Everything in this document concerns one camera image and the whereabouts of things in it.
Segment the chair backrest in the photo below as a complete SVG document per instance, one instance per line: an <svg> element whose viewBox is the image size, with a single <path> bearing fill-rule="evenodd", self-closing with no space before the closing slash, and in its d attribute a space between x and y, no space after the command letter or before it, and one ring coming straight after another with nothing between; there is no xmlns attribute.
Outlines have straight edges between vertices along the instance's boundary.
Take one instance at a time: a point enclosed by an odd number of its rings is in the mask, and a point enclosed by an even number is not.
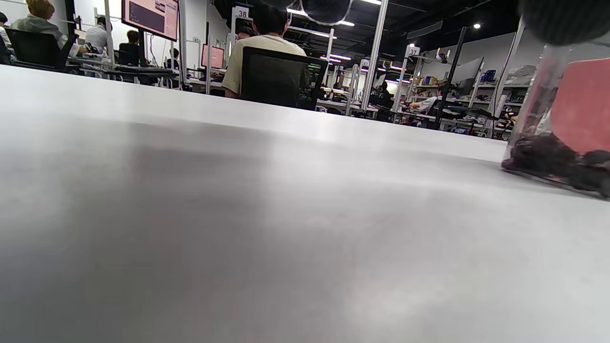
<svg viewBox="0 0 610 343"><path fill-rule="evenodd" d="M324 60L247 46L240 98L315 110L327 66Z"/></svg>
<svg viewBox="0 0 610 343"><path fill-rule="evenodd" d="M68 36L68 40L63 45L63 48L59 51L59 55L57 56L57 60L55 62L55 67L59 70L65 69L66 61L68 60L68 55L70 55L70 50L74 45L74 42L78 39L77 35Z"/></svg>
<svg viewBox="0 0 610 343"><path fill-rule="evenodd" d="M60 49L55 36L14 29L6 29L6 33L18 60L46 67L57 65Z"/></svg>
<svg viewBox="0 0 610 343"><path fill-rule="evenodd" d="M0 64L10 64L9 49L4 44L2 37L0 37Z"/></svg>

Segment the clear plastic container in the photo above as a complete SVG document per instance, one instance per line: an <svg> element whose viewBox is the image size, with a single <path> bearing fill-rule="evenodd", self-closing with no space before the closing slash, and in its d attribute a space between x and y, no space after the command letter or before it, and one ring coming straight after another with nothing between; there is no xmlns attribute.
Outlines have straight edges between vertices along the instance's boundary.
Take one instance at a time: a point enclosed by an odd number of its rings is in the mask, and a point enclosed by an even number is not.
<svg viewBox="0 0 610 343"><path fill-rule="evenodd" d="M608 43L606 35L545 47L509 141L505 170L610 198Z"/></svg>

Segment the computer desk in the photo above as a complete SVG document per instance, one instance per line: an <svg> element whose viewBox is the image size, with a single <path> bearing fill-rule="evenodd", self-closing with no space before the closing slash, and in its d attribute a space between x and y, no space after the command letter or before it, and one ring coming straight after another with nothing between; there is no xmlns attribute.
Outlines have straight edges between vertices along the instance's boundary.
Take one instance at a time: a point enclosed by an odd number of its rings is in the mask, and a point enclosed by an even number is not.
<svg viewBox="0 0 610 343"><path fill-rule="evenodd" d="M610 341L608 203L505 142L0 74L2 342Z"/></svg>
<svg viewBox="0 0 610 343"><path fill-rule="evenodd" d="M347 103L340 103L340 102L337 102L337 101L321 100L321 99L318 99L318 105L319 106L325 106L325 107L326 106L332 107L332 108L335 108L335 109L343 111L343 113L345 113L345 108L347 107ZM360 106L358 106L357 104L352 104L350 106L350 108L352 108L352 110L359 110ZM377 109L375 107L372 107L372 106L368 106L367 107L367 111L378 112L379 109Z"/></svg>

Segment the computer monitor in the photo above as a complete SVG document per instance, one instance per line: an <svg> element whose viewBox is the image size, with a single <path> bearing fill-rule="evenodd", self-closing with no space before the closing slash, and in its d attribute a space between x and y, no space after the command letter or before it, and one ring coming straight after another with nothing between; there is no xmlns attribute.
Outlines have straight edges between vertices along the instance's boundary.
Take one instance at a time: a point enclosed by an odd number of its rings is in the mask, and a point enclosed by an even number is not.
<svg viewBox="0 0 610 343"><path fill-rule="evenodd" d="M222 68L224 64L224 49L212 47L212 68ZM203 46L201 66L207 66L207 45Z"/></svg>
<svg viewBox="0 0 610 343"><path fill-rule="evenodd" d="M480 57L456 68L451 80L452 84L458 84L455 96L469 95L472 92L482 62L483 57Z"/></svg>
<svg viewBox="0 0 610 343"><path fill-rule="evenodd" d="M178 0L122 0L121 21L176 42Z"/></svg>

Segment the monitor screen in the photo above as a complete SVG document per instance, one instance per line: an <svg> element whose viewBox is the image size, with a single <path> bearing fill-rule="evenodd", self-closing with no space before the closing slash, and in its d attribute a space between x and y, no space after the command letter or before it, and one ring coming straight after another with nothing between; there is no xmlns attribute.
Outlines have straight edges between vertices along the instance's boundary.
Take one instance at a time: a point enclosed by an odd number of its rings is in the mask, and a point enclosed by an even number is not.
<svg viewBox="0 0 610 343"><path fill-rule="evenodd" d="M124 24L178 40L178 0L123 0Z"/></svg>
<svg viewBox="0 0 610 343"><path fill-rule="evenodd" d="M212 47L212 68L222 69L224 65L224 49ZM207 45L203 46L201 66L207 66Z"/></svg>

